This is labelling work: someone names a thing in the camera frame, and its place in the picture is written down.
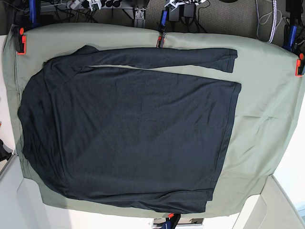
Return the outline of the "dark navy long-sleeve T-shirt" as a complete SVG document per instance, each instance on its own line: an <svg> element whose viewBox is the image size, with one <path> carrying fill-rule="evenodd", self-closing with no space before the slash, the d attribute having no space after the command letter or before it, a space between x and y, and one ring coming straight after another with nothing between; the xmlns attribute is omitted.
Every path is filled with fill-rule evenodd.
<svg viewBox="0 0 305 229"><path fill-rule="evenodd" d="M232 73L237 51L84 46L47 61L23 93L23 155L72 199L202 213L230 142L241 84L162 67Z"/></svg>

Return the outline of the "orange black clamp top centre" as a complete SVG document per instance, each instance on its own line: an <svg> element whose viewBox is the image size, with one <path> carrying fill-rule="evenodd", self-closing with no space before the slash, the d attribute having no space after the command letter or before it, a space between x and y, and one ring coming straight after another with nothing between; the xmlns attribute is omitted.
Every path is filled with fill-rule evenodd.
<svg viewBox="0 0 305 229"><path fill-rule="evenodd" d="M166 33L162 32L161 35L158 37L156 48L163 48L165 42Z"/></svg>

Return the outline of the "orange black clamp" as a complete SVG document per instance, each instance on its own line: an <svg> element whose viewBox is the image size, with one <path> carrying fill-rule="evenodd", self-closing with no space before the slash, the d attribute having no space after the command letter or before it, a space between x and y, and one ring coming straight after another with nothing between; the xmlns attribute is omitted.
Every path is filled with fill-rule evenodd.
<svg viewBox="0 0 305 229"><path fill-rule="evenodd" d="M175 229L181 219L181 214L171 213L162 224L161 229Z"/></svg>
<svg viewBox="0 0 305 229"><path fill-rule="evenodd" d="M26 54L26 36L24 35L24 28L16 26L12 30L14 46L18 55Z"/></svg>
<svg viewBox="0 0 305 229"><path fill-rule="evenodd" d="M305 74L305 55L300 53L295 68L295 76L302 77Z"/></svg>
<svg viewBox="0 0 305 229"><path fill-rule="evenodd" d="M156 48L163 48L165 42L166 33L162 32L161 35L158 37Z"/></svg>

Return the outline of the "orange black clamp bottom centre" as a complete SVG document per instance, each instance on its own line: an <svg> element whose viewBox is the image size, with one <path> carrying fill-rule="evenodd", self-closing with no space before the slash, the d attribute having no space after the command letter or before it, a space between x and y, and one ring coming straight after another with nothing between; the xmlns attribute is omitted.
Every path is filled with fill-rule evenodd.
<svg viewBox="0 0 305 229"><path fill-rule="evenodd" d="M162 224L161 229L175 229L181 219L181 214L171 213Z"/></svg>

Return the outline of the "sage green table cloth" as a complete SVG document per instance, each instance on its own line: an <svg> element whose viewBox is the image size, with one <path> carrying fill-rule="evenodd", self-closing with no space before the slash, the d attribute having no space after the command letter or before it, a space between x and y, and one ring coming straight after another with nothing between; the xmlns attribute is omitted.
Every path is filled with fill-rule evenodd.
<svg viewBox="0 0 305 229"><path fill-rule="evenodd" d="M61 23L29 30L25 35L25 55L16 53L11 34L6 37L2 54L3 78L21 169L25 178L38 184L43 203L118 216L162 217L161 213L150 210L72 200L50 190L22 154L22 127L17 116L22 91L47 60L71 54L84 45L100 50L155 47L159 33L109 24ZM207 203L205 212L197 217L237 213L249 196L261 193L296 128L305 92L304 77L295 75L297 56L273 44L224 34L170 32L165 37L165 46L176 49L224 47L238 52L232 74L197 66L164 69L165 72L235 81L242 85L230 143L213 199Z"/></svg>

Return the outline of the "white power strip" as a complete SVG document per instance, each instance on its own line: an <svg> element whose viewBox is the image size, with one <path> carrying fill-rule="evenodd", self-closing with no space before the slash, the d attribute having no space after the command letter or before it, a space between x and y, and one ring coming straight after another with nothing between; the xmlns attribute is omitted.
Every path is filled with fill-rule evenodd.
<svg viewBox="0 0 305 229"><path fill-rule="evenodd" d="M78 10L81 8L82 1L81 0L59 0L52 5L55 7L64 7L69 10Z"/></svg>

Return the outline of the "orange black clamp far left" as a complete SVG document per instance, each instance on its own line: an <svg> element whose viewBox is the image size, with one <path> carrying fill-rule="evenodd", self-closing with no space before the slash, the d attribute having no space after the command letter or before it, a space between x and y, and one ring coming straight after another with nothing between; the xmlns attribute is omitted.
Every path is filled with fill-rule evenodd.
<svg viewBox="0 0 305 229"><path fill-rule="evenodd" d="M14 46L18 55L26 54L26 36L24 35L24 28L16 26L12 30Z"/></svg>

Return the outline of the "orange black clamp far right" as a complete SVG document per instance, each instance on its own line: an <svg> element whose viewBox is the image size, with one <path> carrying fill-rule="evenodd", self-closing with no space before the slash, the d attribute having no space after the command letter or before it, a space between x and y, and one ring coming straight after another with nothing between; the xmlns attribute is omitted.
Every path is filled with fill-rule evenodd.
<svg viewBox="0 0 305 229"><path fill-rule="evenodd" d="M295 76L302 77L305 74L305 55L300 53L295 68Z"/></svg>

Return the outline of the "grey metal bracket post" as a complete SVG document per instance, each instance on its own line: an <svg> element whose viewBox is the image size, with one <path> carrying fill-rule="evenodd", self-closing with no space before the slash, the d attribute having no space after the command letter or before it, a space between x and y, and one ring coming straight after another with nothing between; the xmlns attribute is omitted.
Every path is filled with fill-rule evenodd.
<svg viewBox="0 0 305 229"><path fill-rule="evenodd" d="M145 28L145 14L146 9L135 8L134 9L134 27L135 28Z"/></svg>

